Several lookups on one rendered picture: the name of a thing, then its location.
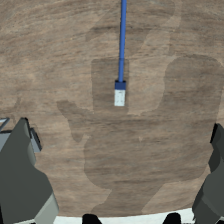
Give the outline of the white network cable plug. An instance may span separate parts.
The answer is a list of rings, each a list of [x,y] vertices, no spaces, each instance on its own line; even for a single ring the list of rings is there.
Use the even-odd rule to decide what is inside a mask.
[[[115,106],[124,106],[125,90],[126,80],[123,80],[123,82],[115,80]]]

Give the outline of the blue cable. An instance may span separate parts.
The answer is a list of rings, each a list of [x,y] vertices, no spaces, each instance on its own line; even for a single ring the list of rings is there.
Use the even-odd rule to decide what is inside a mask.
[[[121,0],[121,22],[120,22],[120,47],[119,47],[118,82],[123,82],[124,49],[125,49],[125,28],[126,28],[126,3],[127,3],[127,0]]]

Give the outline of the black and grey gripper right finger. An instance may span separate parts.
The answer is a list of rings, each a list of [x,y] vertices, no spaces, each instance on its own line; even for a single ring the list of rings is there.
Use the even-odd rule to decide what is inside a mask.
[[[214,149],[208,162],[211,173],[194,200],[194,224],[224,224],[224,128],[219,123],[214,124],[210,143]]]

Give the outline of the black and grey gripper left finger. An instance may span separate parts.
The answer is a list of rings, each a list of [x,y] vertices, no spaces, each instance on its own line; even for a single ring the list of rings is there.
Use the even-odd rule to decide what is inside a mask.
[[[0,224],[54,224],[59,207],[36,169],[29,121],[21,117],[0,151]]]

